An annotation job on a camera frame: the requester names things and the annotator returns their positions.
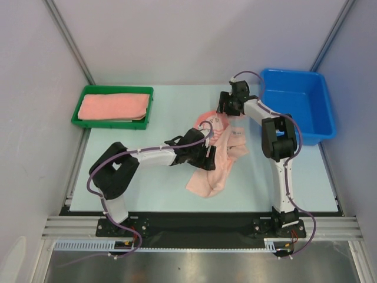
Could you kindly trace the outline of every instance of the metal frame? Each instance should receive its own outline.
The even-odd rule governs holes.
[[[334,41],[336,34],[341,29],[346,17],[350,10],[354,7],[357,0],[347,0],[344,4],[337,20],[335,21],[326,41],[324,42],[318,56],[316,57],[311,71],[316,71],[328,52],[332,42]],[[78,65],[82,69],[89,84],[95,84],[92,75],[85,63],[85,60],[80,53],[65,21],[63,20],[54,0],[43,0],[45,3],[52,20],[55,22],[59,29],[64,41],[67,43],[68,48],[71,50],[72,55],[77,61]],[[90,131],[83,131],[80,146],[77,151],[77,158],[74,162],[71,171],[71,178],[67,186],[67,197],[64,202],[64,206],[70,205],[70,201],[73,195],[75,183],[77,181],[77,175],[81,166],[82,157],[85,152],[85,147],[90,135]],[[335,190],[334,179],[331,174],[331,169],[328,165],[326,154],[323,150],[323,146],[320,147],[323,161],[328,171],[328,176],[333,187],[334,196],[337,199]],[[41,238],[41,252],[38,262],[35,267],[34,276],[31,282],[43,282],[47,273],[49,260],[52,252],[55,248],[55,244],[58,242],[59,248],[66,246],[69,248],[77,245],[69,246],[69,243],[75,243],[76,241],[86,242],[89,247],[93,247],[93,244],[98,241],[114,241],[114,238],[98,238],[95,236],[98,220],[104,216],[51,216],[47,219],[47,223]],[[307,230],[307,234],[310,235],[313,231],[313,223],[311,218],[302,218]],[[369,258],[367,256],[367,249],[363,241],[363,237],[360,231],[360,227],[355,217],[316,217],[317,220],[317,233],[314,237],[314,241],[349,241],[349,246],[352,251],[353,259],[355,261],[356,268],[358,270],[361,282],[375,282],[376,277],[371,268]],[[259,252],[271,252],[273,251],[271,243],[273,241],[282,241],[282,239],[265,239],[266,250]],[[140,252],[151,251],[164,251],[164,252],[256,252],[255,249],[151,249],[141,248]]]

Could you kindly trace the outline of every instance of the green tray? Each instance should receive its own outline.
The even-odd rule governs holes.
[[[118,122],[118,121],[99,121],[99,120],[80,120],[77,117],[80,110],[82,100],[86,94],[112,94],[112,93],[143,93],[149,94],[149,102],[147,114],[139,121],[133,120],[132,122]],[[87,85],[82,90],[80,99],[78,100],[76,109],[73,113],[71,122],[82,128],[110,128],[110,129],[134,129],[145,130],[149,122],[149,115],[153,101],[153,88],[152,87],[122,87],[110,85]]]

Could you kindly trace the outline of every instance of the blue plastic container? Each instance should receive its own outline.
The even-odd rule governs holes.
[[[335,137],[335,123],[325,78],[314,72],[265,69],[262,102],[272,110],[291,114],[299,125],[303,144],[314,146]]]

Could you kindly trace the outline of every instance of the white wall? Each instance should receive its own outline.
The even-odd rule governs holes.
[[[377,1],[358,1],[319,72],[325,75],[338,135],[325,143],[340,201],[356,215],[377,264]]]
[[[56,0],[97,84],[308,70],[345,0]]]
[[[41,0],[0,2],[0,261],[21,235],[31,274],[57,213],[80,130],[70,124],[86,82]]]

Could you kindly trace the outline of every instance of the metal floor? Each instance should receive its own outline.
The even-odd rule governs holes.
[[[45,283],[354,283],[360,282],[348,242],[314,242],[293,260],[272,254],[137,252],[113,260],[89,252],[53,252]]]

